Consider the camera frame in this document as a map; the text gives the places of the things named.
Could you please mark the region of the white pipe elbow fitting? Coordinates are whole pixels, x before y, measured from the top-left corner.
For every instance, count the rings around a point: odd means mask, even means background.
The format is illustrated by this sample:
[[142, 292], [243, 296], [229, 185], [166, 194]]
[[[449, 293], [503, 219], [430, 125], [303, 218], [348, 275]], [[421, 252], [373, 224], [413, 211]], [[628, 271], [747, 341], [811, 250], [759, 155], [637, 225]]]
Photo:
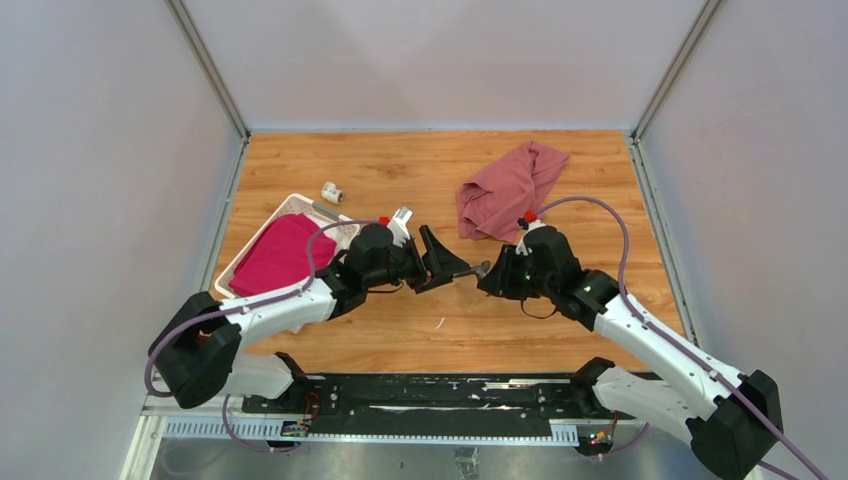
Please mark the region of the white pipe elbow fitting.
[[334, 205], [340, 205], [344, 200], [344, 192], [334, 182], [326, 182], [321, 189], [322, 198]]

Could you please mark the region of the magenta cloth in basket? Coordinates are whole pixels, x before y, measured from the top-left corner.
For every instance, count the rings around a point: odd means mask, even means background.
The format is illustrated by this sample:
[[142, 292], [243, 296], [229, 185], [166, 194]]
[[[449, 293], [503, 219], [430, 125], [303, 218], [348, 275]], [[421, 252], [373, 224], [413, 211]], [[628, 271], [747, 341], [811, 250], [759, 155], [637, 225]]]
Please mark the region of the magenta cloth in basket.
[[304, 214], [274, 219], [235, 266], [228, 283], [240, 297], [288, 287], [309, 276], [306, 244], [319, 225]]

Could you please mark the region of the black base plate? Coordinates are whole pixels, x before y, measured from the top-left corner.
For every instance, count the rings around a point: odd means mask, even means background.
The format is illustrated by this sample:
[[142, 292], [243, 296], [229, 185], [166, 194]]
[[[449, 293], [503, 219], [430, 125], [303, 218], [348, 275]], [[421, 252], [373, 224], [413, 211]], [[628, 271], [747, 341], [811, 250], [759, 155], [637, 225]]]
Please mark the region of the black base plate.
[[238, 411], [309, 420], [313, 434], [356, 437], [540, 439], [555, 420], [606, 427], [615, 414], [568, 373], [309, 375], [281, 397], [253, 395]]

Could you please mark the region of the dusty pink cloth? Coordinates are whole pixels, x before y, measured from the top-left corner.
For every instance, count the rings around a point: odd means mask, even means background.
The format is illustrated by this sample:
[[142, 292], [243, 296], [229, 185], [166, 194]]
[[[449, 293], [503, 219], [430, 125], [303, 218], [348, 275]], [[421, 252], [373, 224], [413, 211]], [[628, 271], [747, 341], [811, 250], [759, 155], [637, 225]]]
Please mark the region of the dusty pink cloth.
[[528, 141], [481, 168], [456, 192], [459, 235], [513, 241], [517, 219], [542, 205], [569, 158], [561, 150]]

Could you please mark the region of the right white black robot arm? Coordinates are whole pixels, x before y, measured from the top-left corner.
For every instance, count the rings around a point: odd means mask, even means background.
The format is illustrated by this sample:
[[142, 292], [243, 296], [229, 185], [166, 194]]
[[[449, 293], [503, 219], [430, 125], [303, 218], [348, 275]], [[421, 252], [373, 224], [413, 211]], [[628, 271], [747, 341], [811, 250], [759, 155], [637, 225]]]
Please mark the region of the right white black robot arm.
[[544, 224], [502, 247], [478, 282], [499, 298], [545, 298], [557, 313], [623, 347], [658, 380], [648, 381], [595, 358], [576, 374], [571, 403], [584, 417], [603, 410], [639, 418], [690, 446], [721, 479], [744, 479], [783, 431], [777, 383], [745, 374], [688, 342], [601, 270], [581, 267], [566, 237]]

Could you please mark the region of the aluminium frame rail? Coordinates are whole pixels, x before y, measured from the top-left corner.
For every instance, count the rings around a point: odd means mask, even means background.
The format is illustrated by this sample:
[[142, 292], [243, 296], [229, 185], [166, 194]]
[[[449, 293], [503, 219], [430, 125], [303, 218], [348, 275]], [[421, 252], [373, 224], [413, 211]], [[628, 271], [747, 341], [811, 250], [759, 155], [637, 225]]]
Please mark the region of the aluminium frame rail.
[[238, 438], [257, 451], [307, 443], [572, 447], [607, 454], [644, 422], [592, 405], [569, 373], [309, 375], [279, 399], [216, 397], [190, 410], [149, 398], [166, 439]]

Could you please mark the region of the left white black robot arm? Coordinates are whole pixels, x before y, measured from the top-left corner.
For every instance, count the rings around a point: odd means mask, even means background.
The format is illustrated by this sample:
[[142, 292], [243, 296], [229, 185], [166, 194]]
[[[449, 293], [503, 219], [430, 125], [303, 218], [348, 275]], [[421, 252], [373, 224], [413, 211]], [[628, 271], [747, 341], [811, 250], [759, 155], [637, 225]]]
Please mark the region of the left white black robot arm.
[[258, 395], [283, 413], [296, 412], [305, 403], [307, 389], [294, 378], [293, 362], [282, 354], [246, 354], [245, 347], [346, 315], [383, 286], [405, 284], [423, 293], [474, 272], [426, 225], [419, 229], [424, 252], [404, 230], [369, 221], [360, 226], [328, 265], [311, 265], [307, 278], [292, 286], [227, 302], [208, 292], [191, 295], [148, 350], [149, 394], [172, 397], [183, 409], [219, 394]]

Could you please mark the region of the white plastic basket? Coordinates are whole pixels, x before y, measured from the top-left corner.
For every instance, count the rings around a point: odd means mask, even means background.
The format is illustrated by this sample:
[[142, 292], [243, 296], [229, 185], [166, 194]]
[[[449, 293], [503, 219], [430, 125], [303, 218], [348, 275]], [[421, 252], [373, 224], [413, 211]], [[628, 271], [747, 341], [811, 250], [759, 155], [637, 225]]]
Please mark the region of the white plastic basket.
[[214, 290], [234, 299], [299, 286], [310, 272], [310, 236], [347, 219], [306, 196], [290, 194], [218, 275]]

